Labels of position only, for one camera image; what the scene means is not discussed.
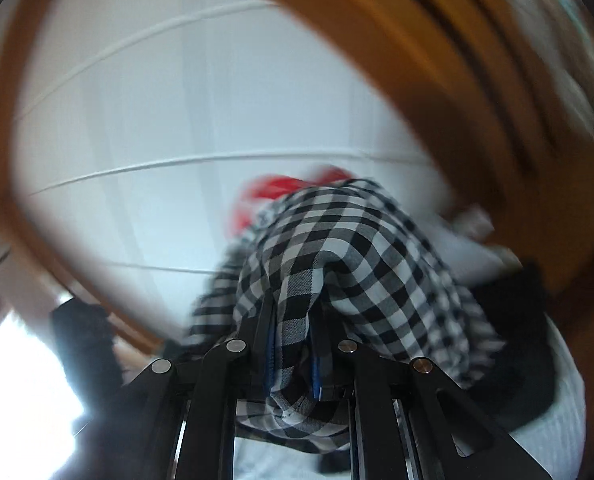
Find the red plastic mini suitcase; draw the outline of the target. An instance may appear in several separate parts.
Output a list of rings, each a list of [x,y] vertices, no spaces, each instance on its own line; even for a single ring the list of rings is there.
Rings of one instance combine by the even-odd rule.
[[[337,166],[321,166],[303,178],[266,174],[244,186],[231,209],[229,234],[238,236],[249,228],[260,209],[266,204],[311,186],[329,185],[355,177],[351,172]]]

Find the light blue striped bedsheet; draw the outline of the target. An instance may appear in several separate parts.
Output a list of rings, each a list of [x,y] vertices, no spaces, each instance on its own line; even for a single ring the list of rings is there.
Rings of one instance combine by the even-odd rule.
[[[554,356],[555,399],[551,407],[512,437],[554,479],[577,478],[585,444],[583,379],[562,334],[547,323],[547,341]],[[270,443],[237,438],[234,445],[236,479],[348,479],[350,474],[322,474],[320,456]]]

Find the black white checkered garment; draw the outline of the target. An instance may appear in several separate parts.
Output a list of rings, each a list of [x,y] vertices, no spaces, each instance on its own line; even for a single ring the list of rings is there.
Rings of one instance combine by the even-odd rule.
[[[346,335],[385,358],[427,356],[460,386],[503,348],[482,307],[376,182],[309,186],[265,206],[193,304],[185,344],[198,356],[273,307],[270,385],[236,404],[241,438],[325,454],[347,446],[338,401],[311,396],[311,314],[329,307]]]

